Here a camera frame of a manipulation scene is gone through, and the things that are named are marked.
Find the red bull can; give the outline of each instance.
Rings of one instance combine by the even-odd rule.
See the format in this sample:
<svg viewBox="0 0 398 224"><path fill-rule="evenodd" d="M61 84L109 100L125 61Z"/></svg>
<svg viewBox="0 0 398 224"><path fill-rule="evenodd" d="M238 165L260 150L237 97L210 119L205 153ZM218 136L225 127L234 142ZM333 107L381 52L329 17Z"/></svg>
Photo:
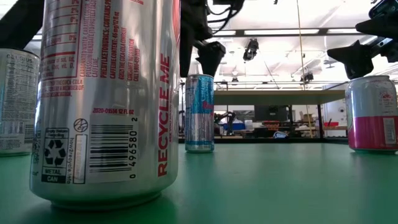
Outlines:
<svg viewBox="0 0 398 224"><path fill-rule="evenodd" d="M179 0L45 2L33 193L108 210L173 183L179 38Z"/></svg>
<svg viewBox="0 0 398 224"><path fill-rule="evenodd" d="M387 75L351 80L346 106L350 148L376 153L398 150L397 92Z"/></svg>
<svg viewBox="0 0 398 224"><path fill-rule="evenodd" d="M0 156L32 151L39 65L33 53L0 49Z"/></svg>
<svg viewBox="0 0 398 224"><path fill-rule="evenodd" d="M185 150L214 151L214 78L189 75L185 87Z"/></svg>

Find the can lid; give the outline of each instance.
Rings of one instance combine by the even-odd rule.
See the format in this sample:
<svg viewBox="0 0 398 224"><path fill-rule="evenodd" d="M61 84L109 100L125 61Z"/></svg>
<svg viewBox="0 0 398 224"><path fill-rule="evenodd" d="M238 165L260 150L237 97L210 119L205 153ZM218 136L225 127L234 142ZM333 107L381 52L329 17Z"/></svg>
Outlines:
<svg viewBox="0 0 398 224"><path fill-rule="evenodd" d="M366 79L366 78L388 78L388 79L390 79L390 76L389 75L370 75L367 77L354 78L353 80L350 80L349 82L353 82L353 81L360 80L360 79Z"/></svg>
<svg viewBox="0 0 398 224"><path fill-rule="evenodd" d="M210 77L210 78L214 78L211 75L205 75L205 74L191 74L191 75L188 75L187 78L189 78L189 77Z"/></svg>
<svg viewBox="0 0 398 224"><path fill-rule="evenodd" d="M20 51L20 52L25 52L25 53L34 55L34 56L36 56L37 58L40 58L37 54L35 54L35 53L33 53L33 52L30 52L30 51L28 51L28 50L24 50L24 49L17 49L17 48L13 48L13 47L0 47L0 50L17 50L17 51Z"/></svg>

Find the green table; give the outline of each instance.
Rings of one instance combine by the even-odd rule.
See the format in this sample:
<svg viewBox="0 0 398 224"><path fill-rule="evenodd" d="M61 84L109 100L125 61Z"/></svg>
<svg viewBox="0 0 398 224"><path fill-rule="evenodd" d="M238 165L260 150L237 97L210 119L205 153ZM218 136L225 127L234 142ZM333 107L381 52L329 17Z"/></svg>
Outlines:
<svg viewBox="0 0 398 224"><path fill-rule="evenodd" d="M180 145L175 183L105 213L52 208L28 188L29 157L0 158L0 223L398 223L398 157L334 144Z"/></svg>

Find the can rim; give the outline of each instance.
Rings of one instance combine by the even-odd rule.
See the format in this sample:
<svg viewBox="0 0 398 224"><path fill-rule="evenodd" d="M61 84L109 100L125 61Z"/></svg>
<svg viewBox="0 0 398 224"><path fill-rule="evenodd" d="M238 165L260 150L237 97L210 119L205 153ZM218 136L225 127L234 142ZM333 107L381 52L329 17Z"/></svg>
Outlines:
<svg viewBox="0 0 398 224"><path fill-rule="evenodd" d="M205 74L191 74L191 75L188 75L187 78L189 78L189 77L194 77L194 76L211 77L212 79L214 79L214 77L212 77L211 75L205 75Z"/></svg>
<svg viewBox="0 0 398 224"><path fill-rule="evenodd" d="M18 49L18 48L14 48L14 47L0 47L0 50L18 50L20 52L25 52L25 53L28 53L28 54L32 54L32 55L36 56L38 59L40 59L40 57L37 54L35 54L33 52L30 52L28 50L24 50L24 49Z"/></svg>
<svg viewBox="0 0 398 224"><path fill-rule="evenodd" d="M365 78L378 78L378 77L385 77L385 78L390 79L389 75L370 75L370 76L367 76L367 77L365 76L365 77L354 78L353 80L350 80L349 82L353 82L353 81L360 80L360 79L365 79Z"/></svg>

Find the barcode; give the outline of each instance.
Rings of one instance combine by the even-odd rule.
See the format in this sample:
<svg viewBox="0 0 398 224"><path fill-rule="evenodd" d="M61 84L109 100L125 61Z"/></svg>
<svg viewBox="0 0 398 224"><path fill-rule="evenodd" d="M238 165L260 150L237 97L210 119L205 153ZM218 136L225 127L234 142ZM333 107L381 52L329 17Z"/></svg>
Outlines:
<svg viewBox="0 0 398 224"><path fill-rule="evenodd" d="M25 125L25 138L24 144L32 144L34 137L34 125L33 124L26 124Z"/></svg>
<svg viewBox="0 0 398 224"><path fill-rule="evenodd" d="M129 133L133 129L133 125L91 125L89 172L131 171Z"/></svg>
<svg viewBox="0 0 398 224"><path fill-rule="evenodd" d="M386 144L396 144L396 126L394 118L383 118L384 123L384 137Z"/></svg>

